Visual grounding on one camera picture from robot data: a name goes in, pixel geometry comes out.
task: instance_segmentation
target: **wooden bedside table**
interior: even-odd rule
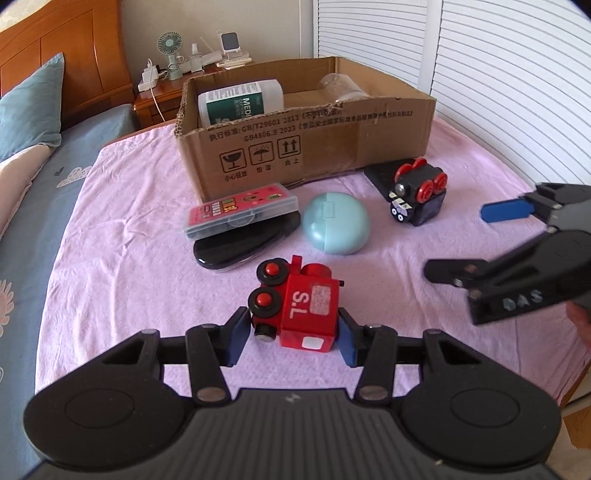
[[[164,115],[166,121],[176,118],[178,109],[181,106],[181,97],[183,96],[183,85],[192,77],[201,77],[203,75],[211,75],[212,73],[222,72],[223,69],[216,67],[215,64],[207,65],[205,73],[186,73],[178,80],[159,80],[158,85],[154,88],[154,96],[158,102],[160,110]],[[148,128],[153,125],[163,123],[162,117],[158,113],[152,93],[150,91],[140,92],[135,98],[134,110],[138,115],[139,124],[141,128]]]

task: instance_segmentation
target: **white louvered door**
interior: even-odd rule
[[[317,52],[417,86],[426,19],[427,0],[317,0]]]
[[[317,0],[316,13],[321,56],[422,75],[438,115],[530,183],[591,184],[591,22],[569,0]]]

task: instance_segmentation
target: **pink pillow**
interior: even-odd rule
[[[33,145],[0,163],[0,238],[54,150],[47,145]]]

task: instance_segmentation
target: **green fan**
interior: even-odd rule
[[[183,76],[177,53],[183,46],[183,38],[176,32],[168,32],[158,39],[158,51],[168,56],[168,79],[178,80]]]

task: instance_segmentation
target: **pink tablecloth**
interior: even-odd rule
[[[443,121],[435,120],[428,160],[450,177],[441,213],[413,228],[395,223],[388,204],[359,173],[298,188],[300,210],[317,194],[346,192],[361,200],[371,237],[348,257],[314,250],[301,231],[227,273],[211,273],[193,258],[182,227],[196,198],[181,163],[173,127],[106,147],[88,175],[66,228],[48,286],[37,353],[37,390],[145,328],[182,335],[200,323],[224,323],[258,286],[264,258],[292,254],[322,262],[346,282],[340,305],[359,323],[382,323],[400,335],[440,328],[560,398],[591,355],[556,306],[518,319],[473,326],[465,291],[427,283],[429,258],[490,259],[539,232],[535,219],[487,225],[483,203],[529,187],[508,167]],[[250,338],[240,362],[224,369],[230,389],[329,388],[352,392],[359,369],[338,350],[327,354],[281,348]],[[415,368],[397,373],[397,393],[417,381]],[[167,370],[166,382],[189,394],[187,371]]]

